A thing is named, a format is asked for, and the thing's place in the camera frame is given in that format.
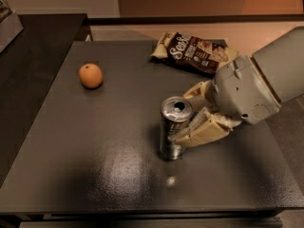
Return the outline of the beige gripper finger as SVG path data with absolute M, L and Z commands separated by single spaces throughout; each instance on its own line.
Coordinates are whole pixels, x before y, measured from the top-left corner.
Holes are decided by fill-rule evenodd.
M 204 145 L 225 138 L 240 124 L 241 120 L 220 112 L 211 113 L 204 107 L 187 127 L 171 135 L 169 141 L 182 147 Z
M 211 85 L 211 80 L 199 82 L 183 94 L 183 98 L 190 102 L 195 112 L 201 111 L 204 107 L 216 109 L 211 97 Z

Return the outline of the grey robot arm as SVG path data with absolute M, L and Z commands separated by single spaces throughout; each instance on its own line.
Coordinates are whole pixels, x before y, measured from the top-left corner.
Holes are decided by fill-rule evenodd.
M 304 28 L 297 27 L 190 88 L 184 98 L 197 115 L 168 140 L 182 147 L 215 142 L 242 123 L 258 124 L 275 115 L 282 103 L 303 94 Z

